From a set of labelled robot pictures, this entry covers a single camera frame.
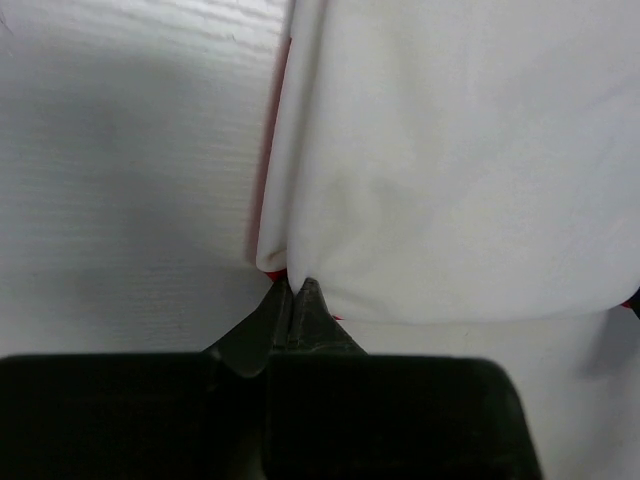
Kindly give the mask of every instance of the white fabric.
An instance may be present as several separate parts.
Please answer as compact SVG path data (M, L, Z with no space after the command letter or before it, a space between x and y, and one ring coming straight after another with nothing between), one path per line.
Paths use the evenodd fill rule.
M294 288L312 276L334 314L406 323L635 292L639 3L340 0L317 19L300 152L271 158L296 174L266 192L293 192Z

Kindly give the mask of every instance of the white cloth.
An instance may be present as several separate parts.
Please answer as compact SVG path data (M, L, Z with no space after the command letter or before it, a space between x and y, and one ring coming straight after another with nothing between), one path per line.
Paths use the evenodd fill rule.
M579 315L635 292L639 3L309 3L261 268L371 322Z

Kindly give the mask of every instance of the folded cloth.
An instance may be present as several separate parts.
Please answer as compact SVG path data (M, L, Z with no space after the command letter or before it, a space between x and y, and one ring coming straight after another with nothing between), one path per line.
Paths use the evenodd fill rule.
M638 289L640 3L296 9L260 268L372 322L579 315Z

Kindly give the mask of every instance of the black object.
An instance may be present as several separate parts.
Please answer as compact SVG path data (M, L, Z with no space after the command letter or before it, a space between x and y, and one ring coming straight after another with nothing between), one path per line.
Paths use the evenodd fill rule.
M0 388L3 480L542 478L500 367L368 356L311 279L203 353L13 357Z

